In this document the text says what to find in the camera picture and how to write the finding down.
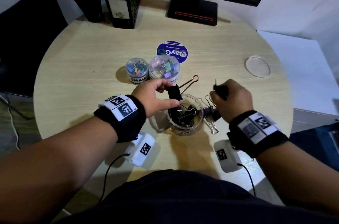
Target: clear plastic jar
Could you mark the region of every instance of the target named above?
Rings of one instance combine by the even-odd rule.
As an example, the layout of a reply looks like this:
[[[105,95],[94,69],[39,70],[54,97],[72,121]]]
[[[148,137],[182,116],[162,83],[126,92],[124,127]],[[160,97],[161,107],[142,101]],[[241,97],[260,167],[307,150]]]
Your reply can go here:
[[[129,81],[135,85],[148,79],[148,64],[142,58],[132,58],[126,63]]]
[[[190,105],[193,106],[197,110],[197,115],[194,116],[194,123],[191,127],[182,127],[176,124],[172,119],[169,110],[166,111],[166,117],[168,121],[170,122],[169,129],[178,135],[188,135],[193,131],[196,131],[201,127],[202,118],[204,115],[204,110],[202,104],[199,102],[197,98],[190,94],[182,94],[182,100],[180,100],[180,106],[178,106],[180,109],[186,109]]]
[[[180,73],[180,63],[170,55],[157,55],[149,64],[149,73],[151,79],[167,79],[175,85]]]

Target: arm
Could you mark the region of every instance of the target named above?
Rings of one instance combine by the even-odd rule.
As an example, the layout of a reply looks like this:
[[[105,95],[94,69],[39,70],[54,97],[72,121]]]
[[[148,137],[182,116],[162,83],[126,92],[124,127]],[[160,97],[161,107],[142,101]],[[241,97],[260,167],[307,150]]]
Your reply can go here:
[[[253,110],[251,93],[234,80],[227,80],[226,101],[210,93],[223,119],[230,123]],[[278,195],[289,204],[339,216],[339,173],[290,142],[271,147],[256,157]]]
[[[172,84],[156,79],[138,85],[132,95],[149,118],[179,105],[158,100]],[[0,222],[51,221],[91,177],[114,147],[118,137],[112,126],[97,117],[13,152],[0,162]]]

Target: person's left hand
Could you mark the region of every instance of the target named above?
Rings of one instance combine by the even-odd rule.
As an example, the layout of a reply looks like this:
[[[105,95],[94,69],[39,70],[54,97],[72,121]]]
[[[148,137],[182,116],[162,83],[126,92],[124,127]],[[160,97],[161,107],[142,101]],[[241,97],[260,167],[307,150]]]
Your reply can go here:
[[[168,110],[179,105],[176,99],[160,100],[155,96],[155,91],[163,93],[165,87],[173,86],[171,82],[165,79],[147,80],[140,83],[132,92],[145,108],[146,118],[149,118],[162,110]]]

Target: light wood tabletop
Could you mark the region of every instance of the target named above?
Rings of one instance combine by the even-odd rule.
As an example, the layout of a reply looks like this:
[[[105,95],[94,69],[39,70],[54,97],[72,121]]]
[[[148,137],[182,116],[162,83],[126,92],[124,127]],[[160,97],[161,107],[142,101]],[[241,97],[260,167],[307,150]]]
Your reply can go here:
[[[204,101],[215,79],[234,79],[252,92],[254,107],[269,115],[289,136],[293,121],[290,87],[278,57],[265,40],[243,21],[218,9],[215,27],[165,17],[169,0],[142,0],[135,29],[117,29],[104,24],[76,20],[58,35],[46,52],[35,82],[34,109],[42,138],[63,131],[93,115],[98,103],[112,95],[130,94],[126,62],[133,57],[150,61],[158,45],[178,41],[189,51],[181,64],[178,84],[199,76],[185,93]],[[244,61],[260,55],[269,64],[266,78],[249,74]],[[157,93],[158,98],[168,94]],[[164,113],[147,120],[142,131],[151,134],[156,145],[142,167],[120,159],[109,171],[106,194],[126,181],[161,169],[184,169],[227,180],[250,190],[244,168],[224,173],[213,144],[227,138],[228,125],[216,122],[219,133],[212,135],[206,124],[191,136],[179,136],[164,128]],[[108,165],[124,153],[128,143],[117,144],[84,188],[100,195]],[[263,178],[256,160],[239,152],[256,185]]]

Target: black wristband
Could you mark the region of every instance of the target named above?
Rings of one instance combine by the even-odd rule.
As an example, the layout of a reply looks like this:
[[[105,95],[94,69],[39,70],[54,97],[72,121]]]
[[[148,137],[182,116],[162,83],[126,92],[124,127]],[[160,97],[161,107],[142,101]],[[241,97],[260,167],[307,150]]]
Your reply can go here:
[[[238,125],[248,118],[249,116],[257,113],[257,111],[247,111],[239,116],[235,117],[229,125],[230,132],[227,133],[231,145],[236,149],[240,149],[247,153],[251,158],[256,158],[260,153],[265,150],[281,145],[288,141],[288,138],[281,133],[280,131],[276,131],[268,136],[266,136],[263,140],[259,141],[257,144],[254,144],[251,139],[246,136],[243,131],[238,127]]]
[[[101,120],[109,123],[118,135],[117,143],[136,140],[138,134],[146,122],[146,112],[142,103],[134,96],[127,94],[138,110],[134,111],[121,121],[118,121],[113,113],[106,107],[100,107],[94,112],[94,115]]]

